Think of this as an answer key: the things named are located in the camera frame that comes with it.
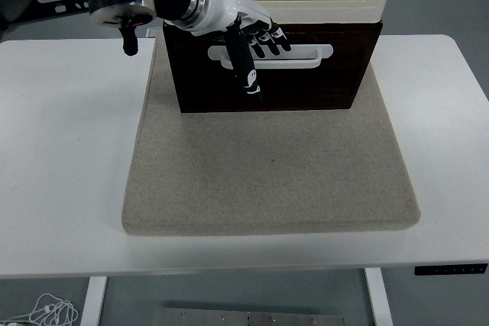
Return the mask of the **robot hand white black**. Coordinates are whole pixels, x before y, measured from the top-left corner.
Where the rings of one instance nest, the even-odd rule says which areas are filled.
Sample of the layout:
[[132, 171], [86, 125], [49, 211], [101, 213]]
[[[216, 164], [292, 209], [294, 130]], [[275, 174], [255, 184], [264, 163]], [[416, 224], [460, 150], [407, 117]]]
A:
[[264, 57], [263, 46], [277, 56], [290, 43], [262, 5], [252, 0], [198, 0], [196, 18], [184, 28], [196, 37], [221, 38], [239, 84], [257, 105], [263, 103], [251, 52]]

